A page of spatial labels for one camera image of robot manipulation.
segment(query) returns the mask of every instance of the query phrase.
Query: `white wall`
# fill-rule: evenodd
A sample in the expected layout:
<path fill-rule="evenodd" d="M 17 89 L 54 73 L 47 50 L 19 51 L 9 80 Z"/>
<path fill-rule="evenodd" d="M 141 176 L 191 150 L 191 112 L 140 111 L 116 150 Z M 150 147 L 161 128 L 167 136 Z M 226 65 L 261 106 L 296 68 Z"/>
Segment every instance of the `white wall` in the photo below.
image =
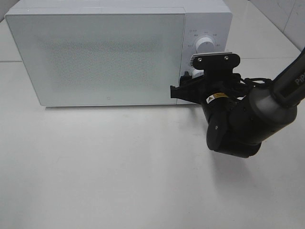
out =
<path fill-rule="evenodd" d="M 9 9 L 15 5 L 19 0 L 0 0 L 0 21 L 3 20 L 4 15 Z"/>
<path fill-rule="evenodd" d="M 251 0 L 300 50 L 305 47 L 305 0 Z"/>

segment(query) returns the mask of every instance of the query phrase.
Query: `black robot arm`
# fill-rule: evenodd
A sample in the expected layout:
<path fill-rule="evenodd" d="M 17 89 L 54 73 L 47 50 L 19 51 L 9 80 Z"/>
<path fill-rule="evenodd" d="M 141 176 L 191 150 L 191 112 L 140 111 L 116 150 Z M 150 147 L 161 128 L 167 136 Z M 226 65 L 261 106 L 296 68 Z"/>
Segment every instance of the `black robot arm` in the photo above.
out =
<path fill-rule="evenodd" d="M 185 73 L 179 87 L 171 86 L 171 98 L 201 104 L 209 149 L 249 157 L 295 120 L 296 106 L 305 97 L 305 49 L 273 81 L 242 79 L 233 73 L 239 63 L 230 52 L 194 55 L 190 64 L 204 75 L 192 79 Z"/>

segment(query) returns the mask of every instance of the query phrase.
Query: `white tabletop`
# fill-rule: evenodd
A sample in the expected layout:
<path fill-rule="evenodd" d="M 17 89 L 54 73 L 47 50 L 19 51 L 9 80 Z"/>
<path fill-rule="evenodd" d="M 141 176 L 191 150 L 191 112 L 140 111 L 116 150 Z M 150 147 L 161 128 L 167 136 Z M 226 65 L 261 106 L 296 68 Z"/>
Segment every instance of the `white tabletop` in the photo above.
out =
<path fill-rule="evenodd" d="M 250 2 L 227 0 L 243 77 L 299 51 Z M 303 229 L 304 103 L 242 159 L 208 150 L 201 107 L 41 107 L 0 23 L 1 229 Z"/>

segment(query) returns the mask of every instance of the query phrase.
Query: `white knob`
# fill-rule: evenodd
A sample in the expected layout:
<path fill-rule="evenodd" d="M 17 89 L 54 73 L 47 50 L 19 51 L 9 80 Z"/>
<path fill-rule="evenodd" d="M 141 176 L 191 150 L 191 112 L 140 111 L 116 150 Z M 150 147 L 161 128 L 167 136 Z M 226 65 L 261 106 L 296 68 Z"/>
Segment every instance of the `white knob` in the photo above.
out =
<path fill-rule="evenodd" d="M 196 43 L 197 53 L 214 52 L 215 43 L 212 37 L 204 36 Z"/>
<path fill-rule="evenodd" d="M 192 71 L 192 78 L 196 78 L 198 76 L 201 76 L 204 74 L 204 70 L 197 70 L 197 69 L 194 69 Z"/>

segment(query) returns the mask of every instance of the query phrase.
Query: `yellow warning sticker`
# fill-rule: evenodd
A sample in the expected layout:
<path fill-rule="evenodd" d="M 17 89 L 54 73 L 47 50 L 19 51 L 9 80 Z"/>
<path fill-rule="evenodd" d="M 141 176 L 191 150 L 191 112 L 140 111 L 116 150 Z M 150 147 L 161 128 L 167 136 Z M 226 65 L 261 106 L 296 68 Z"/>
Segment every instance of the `yellow warning sticker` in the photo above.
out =
<path fill-rule="evenodd" d="M 215 94 L 212 94 L 209 97 L 207 97 L 206 103 L 209 104 L 214 99 L 218 99 L 218 98 L 222 98 L 222 97 L 228 98 L 228 96 L 225 93 L 215 93 Z"/>

